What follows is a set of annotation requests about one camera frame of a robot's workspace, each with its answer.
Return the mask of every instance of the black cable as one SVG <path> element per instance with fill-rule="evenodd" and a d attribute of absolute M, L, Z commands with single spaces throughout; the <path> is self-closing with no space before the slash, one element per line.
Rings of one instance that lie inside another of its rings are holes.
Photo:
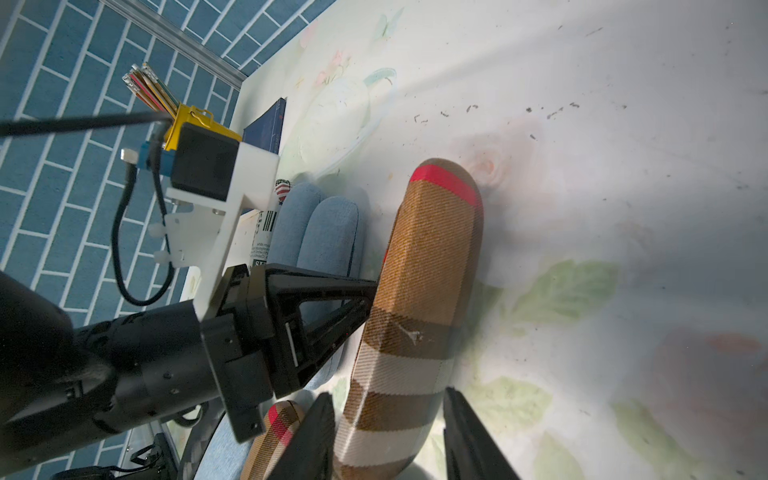
<path fill-rule="evenodd" d="M 67 131 L 95 128 L 120 127 L 122 125 L 148 124 L 153 121 L 169 121 L 170 115 L 161 112 L 143 112 L 126 115 L 101 115 L 100 117 L 50 118 L 48 120 L 24 120 L 0 123 L 0 138 L 19 135 L 56 134 Z"/>
<path fill-rule="evenodd" d="M 149 143 L 149 167 L 152 171 L 152 180 L 154 181 L 154 192 L 157 198 L 157 205 L 160 208 L 160 214 L 165 225 L 165 215 L 167 213 L 165 209 L 165 199 L 163 198 L 163 187 L 160 183 L 160 155 L 163 143 L 163 136 L 165 131 L 170 127 L 170 121 L 165 120 L 159 128 L 152 134 Z M 123 221 L 123 215 L 131 202 L 131 195 L 134 192 L 134 185 L 136 184 L 136 166 L 126 163 L 125 171 L 125 187 L 123 188 L 123 196 L 118 204 L 118 211 L 115 212 L 114 220 L 112 221 L 112 267 L 114 268 L 114 278 L 118 284 L 118 290 L 125 300 L 135 306 L 147 306 L 157 302 L 168 291 L 168 287 L 174 280 L 174 265 L 168 262 L 168 273 L 165 276 L 165 281 L 160 289 L 153 296 L 146 300 L 139 300 L 128 292 L 128 288 L 125 286 L 125 280 L 123 280 L 123 270 L 120 265 L 120 250 L 118 247 L 118 239 L 120 237 L 120 224 Z M 168 244 L 168 235 L 165 236 L 165 250 L 170 253 L 170 246 Z"/>

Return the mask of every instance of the barcode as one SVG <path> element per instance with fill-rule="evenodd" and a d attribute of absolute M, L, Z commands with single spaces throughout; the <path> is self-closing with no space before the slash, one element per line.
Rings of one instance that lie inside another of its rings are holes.
<path fill-rule="evenodd" d="M 271 232 L 272 229 L 275 227 L 275 218 L 277 217 L 277 212 L 273 210 L 268 210 L 266 212 L 266 219 L 264 219 L 264 228 L 263 231 L 265 232 Z"/>

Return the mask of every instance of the blue tiled wall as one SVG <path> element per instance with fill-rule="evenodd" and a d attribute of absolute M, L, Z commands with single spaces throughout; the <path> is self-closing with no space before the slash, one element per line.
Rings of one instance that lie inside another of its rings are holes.
<path fill-rule="evenodd" d="M 335 0 L 141 0 L 244 74 Z"/>
<path fill-rule="evenodd" d="M 237 90 L 97 0 L 0 0 L 0 119 L 125 113 L 146 107 L 121 81 L 148 61 L 186 104 L 230 123 Z M 114 282 L 109 247 L 122 194 L 122 147 L 138 149 L 149 126 L 6 138 L 0 144 L 0 269 L 66 310 L 75 327 L 139 310 Z M 139 176 L 121 226 L 129 290 L 146 298 L 163 283 L 146 234 L 159 222 L 151 178 Z M 176 302 L 186 269 L 156 305 Z M 65 468 L 113 465 L 126 434 L 52 459 L 6 480 L 48 479 Z"/>

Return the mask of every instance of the blue tile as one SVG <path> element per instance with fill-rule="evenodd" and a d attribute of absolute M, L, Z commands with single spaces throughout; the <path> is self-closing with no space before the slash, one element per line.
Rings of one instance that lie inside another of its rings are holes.
<path fill-rule="evenodd" d="M 35 292 L 41 294 L 47 301 L 58 305 L 66 285 L 66 276 L 42 274 L 38 280 L 38 285 L 35 287 Z"/>
<path fill-rule="evenodd" d="M 131 282 L 128 284 L 128 291 L 131 292 L 131 295 L 140 299 L 147 298 L 147 290 L 149 290 L 149 285 L 152 282 L 152 274 L 154 273 L 155 265 L 157 264 L 154 262 L 154 259 L 150 257 L 136 257 L 134 274 L 131 276 Z M 167 266 L 160 265 L 157 269 L 156 283 L 163 283 L 167 269 Z"/>
<path fill-rule="evenodd" d="M 131 40 L 132 42 L 137 43 L 144 48 L 149 48 L 149 42 L 152 39 L 152 35 L 147 33 L 147 31 L 142 27 L 139 27 L 136 24 L 131 24 L 130 28 L 128 29 L 127 38 L 128 40 Z"/>
<path fill-rule="evenodd" d="M 112 61 L 114 53 L 118 49 L 120 37 L 123 35 L 125 22 L 127 20 L 124 17 L 105 6 L 98 20 L 98 25 L 96 25 L 91 44 L 88 46 L 88 51 L 106 61 Z"/>
<path fill-rule="evenodd" d="M 184 23 L 184 19 L 187 18 L 188 12 L 189 11 L 186 8 L 177 4 L 173 0 L 165 2 L 165 8 L 163 8 L 163 16 L 178 28 L 181 28 L 182 24 Z"/>
<path fill-rule="evenodd" d="M 98 102 L 101 86 L 107 80 L 109 67 L 90 57 L 83 58 L 80 74 L 74 81 L 64 117 L 92 115 Z"/>
<path fill-rule="evenodd" d="M 187 94 L 189 84 L 190 81 L 185 77 L 182 77 L 178 72 L 173 71 L 170 73 L 168 90 L 170 90 L 170 92 L 174 94 L 174 97 L 181 103 L 184 103 L 184 96 Z"/>
<path fill-rule="evenodd" d="M 147 210 L 154 197 L 154 180 L 152 174 L 147 170 L 139 170 L 136 176 L 136 186 L 134 194 L 131 196 L 131 202 L 125 211 L 127 218 L 144 221 L 147 217 Z"/>
<path fill-rule="evenodd" d="M 55 117 L 68 83 L 63 78 L 40 70 L 24 113 L 36 118 Z"/>
<path fill-rule="evenodd" d="M 124 114 L 124 113 L 125 113 L 124 108 L 110 101 L 104 101 L 101 104 L 101 107 L 99 108 L 99 111 L 98 111 L 99 115 Z M 119 127 L 100 128 L 98 130 L 93 130 L 91 132 L 91 139 L 93 141 L 97 141 L 100 144 L 107 145 L 108 147 L 113 147 L 114 142 L 118 140 L 119 131 L 120 131 Z"/>
<path fill-rule="evenodd" d="M 149 65 L 154 70 L 154 73 L 162 80 L 168 77 L 168 71 L 170 70 L 170 61 L 174 58 L 174 50 L 168 45 L 164 44 L 160 40 L 154 41 L 154 47 L 152 53 L 149 56 Z"/>
<path fill-rule="evenodd" d="M 40 467 L 40 474 L 38 478 L 50 478 L 54 473 L 63 472 L 67 469 L 67 459 L 59 460 L 57 462 L 47 462 Z"/>
<path fill-rule="evenodd" d="M 43 65 L 70 76 L 90 27 L 90 20 L 71 8 L 65 8 Z"/>
<path fill-rule="evenodd" d="M 72 468 L 90 467 L 96 462 L 96 455 L 98 454 L 98 443 L 77 449 L 74 451 L 74 458 L 72 459 Z"/>
<path fill-rule="evenodd" d="M 89 15 L 96 15 L 98 0 L 69 0 L 69 3 Z"/>
<path fill-rule="evenodd" d="M 51 249 L 48 251 L 48 258 L 45 259 L 46 270 L 70 271 L 90 216 L 90 213 L 83 210 L 64 208 Z"/>
<path fill-rule="evenodd" d="M 304 0 L 275 0 L 267 7 L 266 13 L 275 19 L 275 22 L 284 24 L 291 15 L 298 12 L 299 7 L 304 4 Z"/>
<path fill-rule="evenodd" d="M 239 42 L 230 50 L 229 57 L 238 64 L 246 61 L 253 53 L 259 49 L 259 45 L 248 37 L 242 37 Z"/>
<path fill-rule="evenodd" d="M 18 209 L 22 206 L 24 197 L 0 190 L 0 252 L 5 250 L 11 228 L 16 221 Z"/>
<path fill-rule="evenodd" d="M 57 164 L 73 167 L 80 154 L 80 147 L 85 140 L 85 133 L 56 134 L 48 152 L 48 159 Z"/>
<path fill-rule="evenodd" d="M 188 267 L 179 269 L 179 277 L 176 279 L 176 286 L 174 287 L 174 296 L 170 299 L 171 303 L 179 303 L 181 298 L 181 290 L 184 289 L 184 281 L 187 278 Z"/>
<path fill-rule="evenodd" d="M 123 82 L 123 75 L 131 69 L 131 65 L 141 65 L 144 62 L 145 53 L 133 45 L 123 44 L 117 64 L 114 67 L 112 79 L 107 88 L 107 95 L 117 101 L 127 104 L 134 95 Z"/>
<path fill-rule="evenodd" d="M 27 0 L 22 7 L 22 15 L 44 27 L 50 27 L 60 2 L 52 0 Z"/>
<path fill-rule="evenodd" d="M 13 475 L 8 475 L 5 480 L 32 480 L 35 477 L 36 467 L 27 468 L 21 472 L 16 472 Z"/>
<path fill-rule="evenodd" d="M 141 3 L 145 4 L 147 7 L 151 8 L 154 11 L 157 11 L 157 5 L 150 2 L 149 0 L 141 0 Z"/>
<path fill-rule="evenodd" d="M 204 108 L 205 102 L 208 100 L 208 92 L 210 91 L 210 85 L 214 81 L 214 76 L 202 68 L 197 69 L 195 74 L 194 83 L 190 89 L 190 96 L 187 99 L 187 105 L 194 105 L 198 108 Z"/>
<path fill-rule="evenodd" d="M 311 22 L 318 15 L 323 13 L 326 8 L 330 7 L 336 0 L 315 0 L 312 4 L 304 10 L 301 14 L 308 22 Z"/>
<path fill-rule="evenodd" d="M 214 34 L 208 38 L 208 42 L 206 42 L 205 46 L 208 48 L 208 50 L 211 50 L 216 55 L 221 56 L 221 54 L 224 53 L 224 50 L 227 50 L 227 48 L 230 46 L 230 43 L 224 37 L 219 35 L 218 32 L 214 32 Z"/>
<path fill-rule="evenodd" d="M 139 237 L 141 237 L 141 225 L 129 222 L 122 222 L 120 224 L 120 267 L 123 270 L 123 278 L 127 277 L 128 271 L 131 269 L 131 262 L 134 259 L 134 254 L 139 244 Z M 112 260 L 107 265 L 104 278 L 114 279 Z"/>
<path fill-rule="evenodd" d="M 101 201 L 91 225 L 91 232 L 88 234 L 89 242 L 109 245 L 114 212 L 118 210 L 118 204 L 122 195 L 122 188 L 115 187 L 114 185 L 104 185 L 104 193 L 101 194 Z"/>
<path fill-rule="evenodd" d="M 22 221 L 22 229 L 39 233 L 51 231 L 58 205 L 69 182 L 69 175 L 69 172 L 61 168 L 43 165 Z"/>
<path fill-rule="evenodd" d="M 0 184 L 27 190 L 45 146 L 45 137 L 14 137 L 5 141 L 8 153 L 0 167 Z"/>
<path fill-rule="evenodd" d="M 85 317 L 88 316 L 87 313 L 83 312 L 67 312 L 67 315 L 69 315 L 69 319 L 72 322 L 72 327 L 76 329 L 85 325 Z"/>
<path fill-rule="evenodd" d="M 153 223 L 161 223 L 160 209 L 157 208 L 157 205 L 155 205 L 155 207 L 152 209 L 152 216 L 149 219 L 149 225 Z M 163 245 L 163 239 L 152 238 L 149 236 L 149 232 L 147 232 L 144 235 L 144 239 L 141 241 L 141 247 L 139 248 L 139 251 L 143 253 L 155 253 L 162 247 L 162 245 Z"/>
<path fill-rule="evenodd" d="M 69 192 L 70 204 L 88 208 L 94 206 L 111 155 L 110 151 L 96 145 L 89 144 L 85 148 L 78 175 L 74 178 L 72 190 Z"/>
<path fill-rule="evenodd" d="M 101 453 L 101 457 L 98 460 L 98 464 L 102 467 L 108 467 L 110 465 L 116 465 L 120 461 L 120 455 L 122 449 L 107 450 Z"/>
<path fill-rule="evenodd" d="M 224 98 L 228 98 L 230 96 L 230 90 L 232 89 L 231 86 L 229 86 L 228 83 L 221 80 L 220 78 L 216 79 L 216 83 L 214 84 L 214 91 L 221 95 Z"/>
<path fill-rule="evenodd" d="M 276 31 L 277 25 L 275 25 L 275 22 L 269 20 L 264 15 L 261 15 L 250 30 L 248 30 L 248 33 L 260 44 L 263 44 Z"/>
<path fill-rule="evenodd" d="M 235 105 L 237 105 L 237 97 L 239 95 L 240 92 L 237 90 L 232 92 L 232 98 L 230 98 L 230 107 L 227 109 L 227 114 L 224 115 L 224 123 L 222 123 L 224 127 L 229 128 L 230 124 L 232 123 L 232 113 L 235 111 Z"/>
<path fill-rule="evenodd" d="M 64 306 L 88 308 L 91 305 L 91 299 L 96 292 L 101 268 L 104 266 L 104 259 L 106 258 L 107 251 L 103 248 L 83 247 L 80 264 L 74 273 L 72 286 Z"/>
<path fill-rule="evenodd" d="M 254 0 L 253 2 L 234 2 L 232 8 L 230 8 L 229 13 L 227 13 L 227 16 L 224 17 L 224 19 L 227 20 L 224 29 L 222 29 L 220 25 L 217 30 L 223 33 L 224 36 L 230 40 L 234 40 L 235 35 L 240 33 L 241 30 L 245 29 L 247 23 L 250 22 L 254 16 L 256 16 L 256 13 L 258 13 L 262 5 L 264 5 L 264 0 Z"/>
<path fill-rule="evenodd" d="M 216 10 L 207 3 L 200 2 L 197 4 L 197 8 L 195 8 L 189 23 L 187 23 L 187 27 L 205 38 L 205 35 L 208 35 L 217 18 L 219 18 L 219 14 Z"/>
<path fill-rule="evenodd" d="M 255 60 L 251 60 L 248 62 L 248 65 L 242 67 L 240 71 L 242 71 L 245 75 L 251 76 L 258 69 L 259 64 L 257 64 Z"/>
<path fill-rule="evenodd" d="M 192 71 L 194 71 L 194 62 L 180 53 L 176 56 L 174 68 L 187 75 L 192 75 Z"/>
<path fill-rule="evenodd" d="M 45 247 L 45 238 L 30 237 L 20 233 L 16 237 L 11 257 L 8 258 L 8 263 L 5 265 L 5 272 L 17 281 L 29 286 L 32 277 L 35 276 L 43 247 Z"/>
<path fill-rule="evenodd" d="M 210 96 L 210 100 L 208 101 L 208 111 L 212 114 L 214 114 L 214 120 L 221 123 L 223 119 L 224 114 L 224 107 L 227 106 L 227 103 L 217 97 L 214 97 L 213 95 Z"/>
<path fill-rule="evenodd" d="M 118 310 L 120 298 L 117 284 L 110 282 L 102 283 L 101 290 L 99 290 L 96 303 L 94 304 L 93 313 L 91 314 L 91 323 L 112 320 L 115 312 Z"/>
<path fill-rule="evenodd" d="M 296 18 L 285 30 L 280 32 L 270 43 L 264 46 L 264 49 L 256 56 L 256 61 L 264 65 L 272 55 L 276 54 L 291 38 L 295 37 L 300 31 L 306 27 L 306 23 L 301 18 Z"/>
<path fill-rule="evenodd" d="M 27 22 L 16 22 L 11 37 L 0 57 L 0 119 L 12 120 L 32 72 L 45 32 Z"/>

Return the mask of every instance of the brown plaid fabric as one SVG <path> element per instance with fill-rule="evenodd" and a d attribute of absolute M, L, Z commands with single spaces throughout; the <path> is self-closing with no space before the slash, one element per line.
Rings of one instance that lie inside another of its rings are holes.
<path fill-rule="evenodd" d="M 442 159 L 416 169 L 363 330 L 335 476 L 394 478 L 422 447 L 450 379 L 482 228 L 480 193 L 464 169 Z"/>
<path fill-rule="evenodd" d="M 264 434 L 253 440 L 240 480 L 266 478 L 277 465 L 302 420 L 304 413 L 294 401 L 284 400 L 274 404 L 264 416 Z"/>

